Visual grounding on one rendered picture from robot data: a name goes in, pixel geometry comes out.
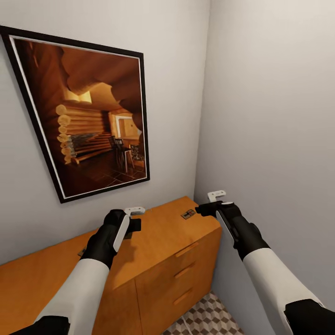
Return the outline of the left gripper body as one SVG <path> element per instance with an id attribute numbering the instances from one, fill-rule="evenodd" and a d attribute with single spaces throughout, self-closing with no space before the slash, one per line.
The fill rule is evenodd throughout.
<path id="1" fill-rule="evenodd" d="M 126 233 L 140 231 L 141 230 L 141 219 L 130 219 L 130 225 Z"/>

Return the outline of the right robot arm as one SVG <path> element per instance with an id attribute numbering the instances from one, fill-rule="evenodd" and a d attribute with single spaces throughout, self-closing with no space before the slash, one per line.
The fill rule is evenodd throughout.
<path id="1" fill-rule="evenodd" d="M 203 217 L 215 217 L 238 250 L 275 334 L 335 335 L 335 312 L 294 276 L 237 205 L 216 201 L 225 195 L 225 191 L 208 193 L 208 203 L 195 210 Z"/>

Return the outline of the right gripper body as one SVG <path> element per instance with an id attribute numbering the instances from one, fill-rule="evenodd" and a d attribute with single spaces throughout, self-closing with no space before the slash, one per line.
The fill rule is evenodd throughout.
<path id="1" fill-rule="evenodd" d="M 203 217 L 205 217 L 205 216 L 209 216 L 209 215 L 212 215 L 212 216 L 213 216 L 212 208 L 213 208 L 216 204 L 219 204 L 219 203 L 222 203 L 222 202 L 223 202 L 223 201 L 217 201 L 217 202 L 212 202 L 212 203 L 206 203 L 206 204 L 199 205 L 201 215 L 202 215 Z"/>

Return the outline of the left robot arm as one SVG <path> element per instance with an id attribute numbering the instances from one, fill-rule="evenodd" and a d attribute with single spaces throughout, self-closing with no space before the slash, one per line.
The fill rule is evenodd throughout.
<path id="1" fill-rule="evenodd" d="M 89 238 L 87 249 L 33 325 L 9 335 L 92 335 L 113 258 L 125 233 L 141 230 L 142 207 L 112 209 Z"/>

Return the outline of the mousetrap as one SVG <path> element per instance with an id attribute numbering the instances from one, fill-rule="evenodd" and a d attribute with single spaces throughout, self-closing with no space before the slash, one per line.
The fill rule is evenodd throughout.
<path id="1" fill-rule="evenodd" d="M 195 215 L 197 212 L 194 211 L 193 209 L 190 209 L 189 211 L 185 212 L 184 214 L 181 214 L 181 216 L 186 220 L 189 217 Z"/>
<path id="2" fill-rule="evenodd" d="M 87 246 L 85 246 L 77 255 L 82 257 L 86 249 Z"/>
<path id="3" fill-rule="evenodd" d="M 123 239 L 132 239 L 132 234 L 133 234 L 133 232 L 125 233 L 125 236 L 124 236 Z"/>

